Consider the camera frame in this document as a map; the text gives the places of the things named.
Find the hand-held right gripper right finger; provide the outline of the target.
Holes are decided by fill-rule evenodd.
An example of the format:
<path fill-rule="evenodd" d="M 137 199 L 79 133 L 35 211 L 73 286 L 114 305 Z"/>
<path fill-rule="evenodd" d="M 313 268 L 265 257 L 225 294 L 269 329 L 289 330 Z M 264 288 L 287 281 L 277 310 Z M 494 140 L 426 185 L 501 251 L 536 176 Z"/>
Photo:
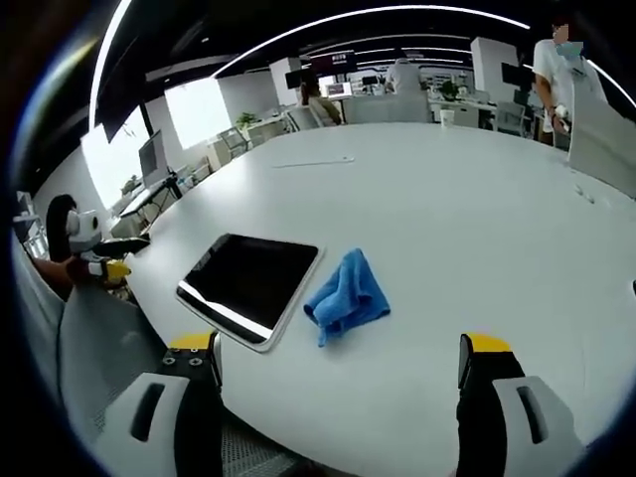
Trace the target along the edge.
<path fill-rule="evenodd" d="M 461 335 L 458 393 L 457 476 L 563 476 L 581 456 L 572 412 L 504 340 Z"/>

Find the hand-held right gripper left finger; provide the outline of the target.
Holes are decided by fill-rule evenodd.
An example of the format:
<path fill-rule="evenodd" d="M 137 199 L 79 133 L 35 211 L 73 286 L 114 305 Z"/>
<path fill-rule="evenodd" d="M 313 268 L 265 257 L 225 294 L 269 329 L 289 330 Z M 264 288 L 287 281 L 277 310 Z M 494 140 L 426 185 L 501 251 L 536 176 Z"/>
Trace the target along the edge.
<path fill-rule="evenodd" d="M 110 476 L 221 476 L 223 404 L 212 347 L 170 348 L 106 410 L 101 462 Z"/>

